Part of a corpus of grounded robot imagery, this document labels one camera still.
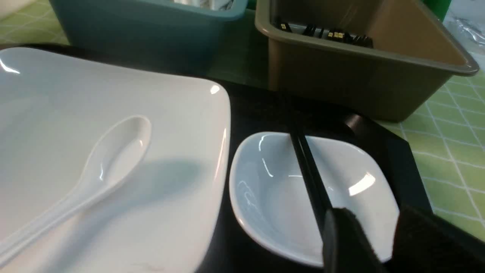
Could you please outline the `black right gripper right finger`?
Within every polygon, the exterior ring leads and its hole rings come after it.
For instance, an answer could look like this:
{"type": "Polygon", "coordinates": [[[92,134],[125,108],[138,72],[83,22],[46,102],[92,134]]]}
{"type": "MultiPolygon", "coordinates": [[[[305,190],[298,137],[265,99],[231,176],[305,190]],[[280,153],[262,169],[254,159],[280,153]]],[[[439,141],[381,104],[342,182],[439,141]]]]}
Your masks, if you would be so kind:
{"type": "Polygon", "coordinates": [[[433,213],[403,205],[393,240],[394,273],[483,273],[484,242],[433,213]]]}

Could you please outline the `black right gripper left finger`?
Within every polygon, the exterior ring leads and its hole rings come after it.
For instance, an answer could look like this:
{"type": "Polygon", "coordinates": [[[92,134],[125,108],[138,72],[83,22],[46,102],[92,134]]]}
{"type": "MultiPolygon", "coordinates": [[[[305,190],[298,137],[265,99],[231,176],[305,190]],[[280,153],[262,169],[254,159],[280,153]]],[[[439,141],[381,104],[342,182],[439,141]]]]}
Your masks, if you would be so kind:
{"type": "Polygon", "coordinates": [[[325,273],[386,273],[356,216],[348,209],[326,211],[322,257],[325,273]]]}

